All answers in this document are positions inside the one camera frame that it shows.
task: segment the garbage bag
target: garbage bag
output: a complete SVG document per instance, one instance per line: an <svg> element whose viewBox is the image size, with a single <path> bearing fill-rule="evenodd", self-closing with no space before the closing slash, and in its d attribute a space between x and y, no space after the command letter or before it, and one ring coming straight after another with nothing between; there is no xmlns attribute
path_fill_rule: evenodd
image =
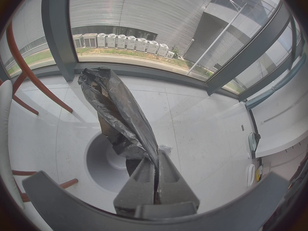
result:
<svg viewBox="0 0 308 231"><path fill-rule="evenodd" d="M121 79L105 67L85 68L78 83L97 111L102 133L114 151L126 160L141 160L146 155L158 168L158 145L152 128Z"/></svg>

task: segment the white tile floor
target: white tile floor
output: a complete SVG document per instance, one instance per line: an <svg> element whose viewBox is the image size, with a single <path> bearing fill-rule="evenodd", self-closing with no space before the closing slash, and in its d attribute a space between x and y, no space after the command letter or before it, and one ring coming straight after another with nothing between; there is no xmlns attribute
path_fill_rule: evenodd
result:
<svg viewBox="0 0 308 231"><path fill-rule="evenodd" d="M173 147L170 158L201 201L198 212L217 208L248 188L246 169L251 118L243 103L220 94L164 81L120 76L154 131L158 144ZM62 76L41 78L69 113L25 81L16 95L39 111L36 116L12 101L9 148L12 169L44 170L57 183L77 178L67 190L100 209L115 212L115 193L102 191L88 178L84 150L100 131L97 113L77 83ZM17 178L21 185L22 178Z"/></svg>

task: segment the air conditioner unit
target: air conditioner unit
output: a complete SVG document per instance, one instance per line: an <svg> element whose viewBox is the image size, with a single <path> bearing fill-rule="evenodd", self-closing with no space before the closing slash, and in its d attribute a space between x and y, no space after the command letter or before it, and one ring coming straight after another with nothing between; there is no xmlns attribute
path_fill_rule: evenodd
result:
<svg viewBox="0 0 308 231"><path fill-rule="evenodd" d="M106 34L100 33L97 36L97 46L98 47L106 47Z"/></svg>
<svg viewBox="0 0 308 231"><path fill-rule="evenodd" d="M136 50L145 52L145 49L147 48L148 41L145 38L139 38Z"/></svg>
<svg viewBox="0 0 308 231"><path fill-rule="evenodd" d="M124 34L120 34L118 36L118 45L117 47L120 49L124 49L125 48L125 41L126 41L126 36Z"/></svg>
<svg viewBox="0 0 308 231"><path fill-rule="evenodd" d="M166 57L169 58L169 59L172 59L173 56L174 56L174 52L169 51L169 52L167 53L167 56L166 56Z"/></svg>
<svg viewBox="0 0 308 231"><path fill-rule="evenodd" d="M86 33L83 40L86 47L97 48L97 33Z"/></svg>
<svg viewBox="0 0 308 231"><path fill-rule="evenodd" d="M166 44L159 44L157 55L165 57L168 52L168 46Z"/></svg>
<svg viewBox="0 0 308 231"><path fill-rule="evenodd" d="M136 38L134 36L129 36L127 39L127 49L134 50L135 49Z"/></svg>
<svg viewBox="0 0 308 231"><path fill-rule="evenodd" d="M73 35L73 41L75 48L83 47L82 34Z"/></svg>
<svg viewBox="0 0 308 231"><path fill-rule="evenodd" d="M115 48L116 36L114 33L110 33L107 37L107 46L108 48Z"/></svg>
<svg viewBox="0 0 308 231"><path fill-rule="evenodd" d="M159 48L159 44L156 41L152 40L150 41L147 52L151 54L156 54L158 48Z"/></svg>

